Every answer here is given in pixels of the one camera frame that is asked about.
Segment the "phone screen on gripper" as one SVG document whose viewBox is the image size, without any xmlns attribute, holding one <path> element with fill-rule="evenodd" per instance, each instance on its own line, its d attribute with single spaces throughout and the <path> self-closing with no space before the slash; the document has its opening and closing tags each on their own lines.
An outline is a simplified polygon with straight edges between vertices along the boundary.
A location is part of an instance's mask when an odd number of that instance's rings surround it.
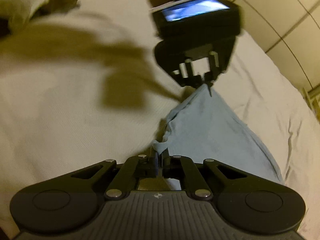
<svg viewBox="0 0 320 240">
<path fill-rule="evenodd" d="M 173 22 L 226 9 L 229 7 L 217 0 L 192 0 L 163 9 L 162 13 L 168 22 Z"/>
</svg>

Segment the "cream wardrobe cabinet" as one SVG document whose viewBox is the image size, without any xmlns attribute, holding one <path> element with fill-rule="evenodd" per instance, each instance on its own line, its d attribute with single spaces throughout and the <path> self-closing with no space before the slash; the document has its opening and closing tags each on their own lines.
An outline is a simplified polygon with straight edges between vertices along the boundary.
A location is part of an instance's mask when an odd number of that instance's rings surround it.
<svg viewBox="0 0 320 240">
<path fill-rule="evenodd" d="M 230 0 L 244 29 L 297 88 L 319 86 L 319 0 Z"/>
</svg>

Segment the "white duvet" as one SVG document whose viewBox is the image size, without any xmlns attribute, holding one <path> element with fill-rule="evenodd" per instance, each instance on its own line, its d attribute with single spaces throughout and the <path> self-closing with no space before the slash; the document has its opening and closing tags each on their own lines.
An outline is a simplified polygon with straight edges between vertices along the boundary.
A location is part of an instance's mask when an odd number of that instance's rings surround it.
<svg viewBox="0 0 320 240">
<path fill-rule="evenodd" d="M 148 153 L 165 117 L 191 93 L 153 59 L 148 0 L 80 0 L 1 40 L 1 229 L 19 230 L 9 203 L 20 189 L 113 158 Z M 319 122 L 248 32 L 215 84 L 262 140 L 319 239 Z"/>
</svg>

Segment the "blue printed t-shirt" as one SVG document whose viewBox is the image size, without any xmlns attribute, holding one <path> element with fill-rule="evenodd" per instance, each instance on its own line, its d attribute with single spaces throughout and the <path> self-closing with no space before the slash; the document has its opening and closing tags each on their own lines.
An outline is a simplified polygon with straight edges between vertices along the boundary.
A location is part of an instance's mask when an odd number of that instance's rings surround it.
<svg viewBox="0 0 320 240">
<path fill-rule="evenodd" d="M 219 93 L 202 85 L 165 119 L 165 132 L 152 148 L 189 157 L 214 159 L 250 174 L 284 184 L 280 168 L 262 140 L 241 121 Z"/>
</svg>

